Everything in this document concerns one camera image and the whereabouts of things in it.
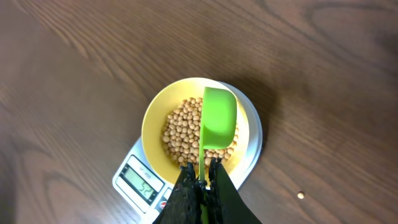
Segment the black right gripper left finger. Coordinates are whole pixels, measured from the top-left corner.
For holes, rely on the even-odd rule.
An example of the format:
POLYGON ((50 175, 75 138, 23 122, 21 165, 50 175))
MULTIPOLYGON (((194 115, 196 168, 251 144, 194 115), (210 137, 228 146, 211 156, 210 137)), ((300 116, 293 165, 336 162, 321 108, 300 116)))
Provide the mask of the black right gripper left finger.
POLYGON ((194 165, 180 166, 180 175, 165 207, 153 224, 202 224, 205 181, 200 181, 194 165))

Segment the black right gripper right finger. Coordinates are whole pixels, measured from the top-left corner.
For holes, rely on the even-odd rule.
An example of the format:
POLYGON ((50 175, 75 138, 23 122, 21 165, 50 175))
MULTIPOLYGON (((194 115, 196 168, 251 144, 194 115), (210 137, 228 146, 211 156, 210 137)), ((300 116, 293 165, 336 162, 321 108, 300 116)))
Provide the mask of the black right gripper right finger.
POLYGON ((221 159, 213 158, 209 168, 210 190, 206 193, 208 223, 261 224, 240 197, 221 159))

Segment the green plastic scoop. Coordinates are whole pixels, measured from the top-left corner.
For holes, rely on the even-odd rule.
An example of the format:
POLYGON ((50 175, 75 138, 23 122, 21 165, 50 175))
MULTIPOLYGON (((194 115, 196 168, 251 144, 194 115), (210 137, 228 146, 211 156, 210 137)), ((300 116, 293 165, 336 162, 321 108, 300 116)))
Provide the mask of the green plastic scoop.
POLYGON ((206 87, 203 94, 199 145, 199 181, 202 184, 201 222, 226 223, 225 196, 222 189, 230 191, 231 179, 220 159, 210 165, 210 191, 205 190, 205 149, 224 149, 234 137, 237 120, 237 102, 229 90, 206 87))

